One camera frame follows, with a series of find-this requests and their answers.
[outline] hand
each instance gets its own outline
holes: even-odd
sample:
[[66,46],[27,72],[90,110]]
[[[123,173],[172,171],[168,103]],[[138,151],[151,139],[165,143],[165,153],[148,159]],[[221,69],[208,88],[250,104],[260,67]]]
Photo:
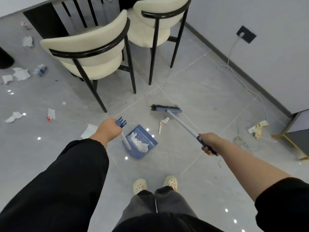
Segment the hand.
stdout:
[[[218,145],[220,143],[220,141],[222,140],[221,137],[219,137],[218,135],[214,134],[214,133],[207,133],[207,134],[198,134],[201,136],[201,140],[211,146],[216,152],[218,150]],[[208,150],[207,147],[202,147],[202,150],[209,156],[213,156],[214,154]]]
[[99,141],[106,148],[107,143],[120,135],[121,132],[122,129],[116,125],[116,120],[109,118],[99,125],[95,134],[90,138]]

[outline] baseboard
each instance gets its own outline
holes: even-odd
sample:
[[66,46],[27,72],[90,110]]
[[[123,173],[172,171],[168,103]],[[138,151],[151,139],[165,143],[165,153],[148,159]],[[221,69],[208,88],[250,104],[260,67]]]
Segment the baseboard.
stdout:
[[[185,23],[185,27],[199,38],[206,46],[208,46],[214,53],[216,53],[224,62],[227,63],[227,57],[218,50],[213,44],[211,44],[203,35],[196,31],[190,24]],[[243,77],[248,83],[250,83],[257,91],[264,95],[272,104],[274,104],[280,111],[282,111],[287,117],[292,117],[292,114],[286,109],[277,99],[270,95],[262,86],[260,86],[255,80],[253,80],[247,73],[234,64],[231,60],[229,66],[234,69],[241,77]]]

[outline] table top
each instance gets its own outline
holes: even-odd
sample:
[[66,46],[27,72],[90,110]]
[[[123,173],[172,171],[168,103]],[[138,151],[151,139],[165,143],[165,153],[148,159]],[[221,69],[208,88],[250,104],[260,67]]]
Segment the table top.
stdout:
[[0,0],[0,19],[56,0]]

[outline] chair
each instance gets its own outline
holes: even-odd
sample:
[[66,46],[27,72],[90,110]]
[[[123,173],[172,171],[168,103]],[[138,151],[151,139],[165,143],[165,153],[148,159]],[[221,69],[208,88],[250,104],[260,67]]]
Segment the chair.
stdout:
[[[170,68],[173,67],[191,0],[141,0],[128,10],[131,21],[129,41],[151,51],[149,85],[152,82],[157,46],[166,41],[176,46]],[[178,37],[170,36],[171,27],[181,21]]]
[[[85,19],[84,19],[84,16],[83,16],[83,14],[82,14],[82,11],[80,10],[80,7],[79,7],[79,5],[78,5],[77,0],[72,0],[72,1],[74,2],[75,6],[76,6],[77,12],[78,12],[78,14],[79,14],[80,19],[82,20],[82,23],[83,23],[84,27],[87,28],[86,21],[85,21]],[[91,11],[91,15],[92,15],[93,21],[95,22],[95,25],[98,26],[98,21],[97,21],[97,19],[96,19],[95,12],[94,12],[94,10],[93,10],[93,6],[92,6],[92,3],[91,3],[91,0],[87,0],[87,1],[88,1],[88,4],[89,4],[89,7],[90,7],[90,11]],[[68,10],[66,4],[65,4],[63,1],[61,2],[61,4],[63,5],[63,7],[64,7],[66,13],[68,14],[68,16],[71,17],[71,14],[70,14],[70,12],[69,12],[69,10]]]
[[[134,71],[128,40],[130,20],[127,11],[105,27],[96,27],[80,35],[41,40],[41,46],[75,76],[86,82],[95,99],[104,112],[103,102],[96,92],[98,79],[112,74],[117,69],[127,71],[131,75],[133,92],[136,94]],[[121,65],[122,49],[126,47],[128,65]]]

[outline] black metal chair frame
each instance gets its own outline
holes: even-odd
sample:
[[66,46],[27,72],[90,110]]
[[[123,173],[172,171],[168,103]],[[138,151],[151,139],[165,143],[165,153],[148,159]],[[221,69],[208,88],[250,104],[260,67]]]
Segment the black metal chair frame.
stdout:
[[[82,23],[83,23],[84,27],[87,28],[86,21],[85,21],[85,19],[84,19],[84,16],[83,16],[83,14],[82,14],[82,11],[80,10],[80,7],[79,7],[79,5],[78,5],[77,0],[72,0],[72,1],[74,2],[75,6],[76,6],[77,12],[78,12],[78,14],[79,14],[80,19],[82,20]],[[94,11],[94,9],[93,9],[91,0],[87,0],[87,1],[88,1],[88,4],[89,4],[89,7],[90,7],[90,11],[91,11],[91,15],[92,15],[93,21],[95,22],[95,25],[98,26],[98,21],[97,21],[97,19],[96,19],[95,11]],[[66,4],[65,4],[64,2],[62,2],[62,5],[63,5],[63,7],[64,7],[66,13],[68,14],[68,16],[71,17],[71,14],[70,14],[70,12],[69,12],[69,10],[68,10]]]
[[92,50],[88,50],[88,51],[83,51],[83,52],[73,52],[73,53],[72,52],[62,52],[62,51],[57,51],[57,50],[49,49],[50,52],[52,53],[52,55],[55,56],[55,57],[71,58],[73,60],[73,62],[75,64],[75,66],[77,67],[80,75],[82,76],[82,78],[86,82],[87,86],[89,87],[89,89],[91,90],[91,92],[94,95],[95,99],[98,101],[99,105],[101,106],[101,108],[103,109],[103,111],[105,113],[107,112],[107,110],[106,110],[102,100],[100,99],[100,97],[99,97],[99,95],[98,95],[98,93],[96,91],[97,90],[97,85],[98,85],[98,80],[93,80],[93,82],[91,83],[89,77],[87,76],[87,74],[84,71],[83,67],[79,63],[78,59],[79,58],[93,57],[93,56],[102,54],[104,52],[107,52],[107,51],[111,50],[112,48],[114,48],[115,46],[117,46],[124,39],[125,40],[125,47],[126,47],[127,57],[128,57],[128,65],[129,66],[120,65],[118,67],[118,69],[122,70],[122,71],[127,71],[127,72],[130,73],[132,87],[133,87],[133,92],[136,94],[136,85],[135,85],[132,57],[131,57],[131,51],[130,51],[129,40],[128,40],[128,35],[127,35],[129,27],[130,27],[130,19],[127,18],[126,26],[124,27],[124,29],[120,33],[120,35],[118,37],[116,37],[113,41],[111,41],[110,43],[108,43],[108,44],[106,44],[104,46],[101,46],[99,48],[96,48],[96,49],[92,49]]
[[151,85],[151,82],[152,82],[152,75],[153,75],[153,70],[154,70],[154,65],[155,65],[155,54],[156,54],[156,50],[157,50],[160,19],[169,19],[169,18],[175,17],[175,16],[183,13],[180,29],[179,29],[179,32],[178,32],[178,37],[169,36],[169,38],[168,38],[168,41],[176,43],[172,62],[171,62],[171,66],[170,66],[170,68],[172,68],[173,65],[174,65],[175,58],[176,58],[177,50],[178,50],[178,47],[179,47],[180,39],[181,39],[183,28],[184,28],[184,24],[186,23],[190,3],[191,3],[191,0],[188,0],[187,3],[184,6],[182,6],[181,8],[179,8],[178,10],[168,12],[168,13],[151,13],[151,12],[147,12],[147,11],[143,11],[143,10],[141,11],[141,15],[143,17],[149,18],[149,19],[155,19],[154,39],[153,39],[153,43],[152,43],[152,48],[150,48],[151,63],[150,63],[150,73],[149,73],[149,85]]

